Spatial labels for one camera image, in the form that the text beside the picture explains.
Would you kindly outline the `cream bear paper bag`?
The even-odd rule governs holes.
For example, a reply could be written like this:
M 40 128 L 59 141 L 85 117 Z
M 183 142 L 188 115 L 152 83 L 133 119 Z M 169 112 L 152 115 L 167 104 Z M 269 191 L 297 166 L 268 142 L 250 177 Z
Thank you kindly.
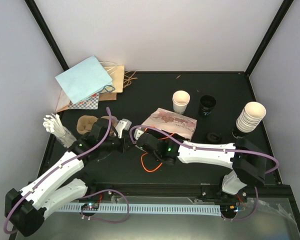
M 169 137 L 171 140 L 172 138 L 175 138 L 176 140 L 182 142 L 184 140 L 192 139 L 196 127 L 196 119 L 159 107 L 155 112 L 151 113 L 151 115 L 140 126 L 136 126 L 133 129 L 133 138 L 135 140 L 136 130 L 154 130 Z M 164 165 L 163 163 L 157 161 L 157 167 L 148 169 L 144 163 L 145 156 L 150 156 L 150 154 L 144 151 L 140 157 L 140 162 L 142 168 L 147 173 L 154 173 Z

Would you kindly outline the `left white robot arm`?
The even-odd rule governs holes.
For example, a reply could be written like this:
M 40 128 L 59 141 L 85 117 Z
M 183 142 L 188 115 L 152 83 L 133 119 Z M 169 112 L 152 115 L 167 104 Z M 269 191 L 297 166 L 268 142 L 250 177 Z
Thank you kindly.
M 5 195 L 6 223 L 12 223 L 17 232 L 29 237 L 65 204 L 95 196 L 101 201 L 108 189 L 98 191 L 96 183 L 83 175 L 71 177 L 101 152 L 126 152 L 132 146 L 131 124 L 113 116 L 99 118 L 90 131 L 67 145 L 66 152 L 49 170 L 21 190 L 13 188 Z

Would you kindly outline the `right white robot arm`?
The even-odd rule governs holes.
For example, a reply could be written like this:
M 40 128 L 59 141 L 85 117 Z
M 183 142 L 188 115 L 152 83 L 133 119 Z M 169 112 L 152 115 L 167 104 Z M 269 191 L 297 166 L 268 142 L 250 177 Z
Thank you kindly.
M 174 165 L 209 164 L 231 170 L 221 180 L 217 189 L 218 198 L 230 201 L 246 186 L 262 187 L 265 184 L 266 158 L 251 153 L 236 152 L 239 147 L 252 147 L 244 141 L 228 144 L 200 144 L 187 140 L 176 143 L 170 137 L 163 139 L 153 135 L 153 131 L 138 128 L 134 133 L 136 146 L 154 157 L 157 162 Z

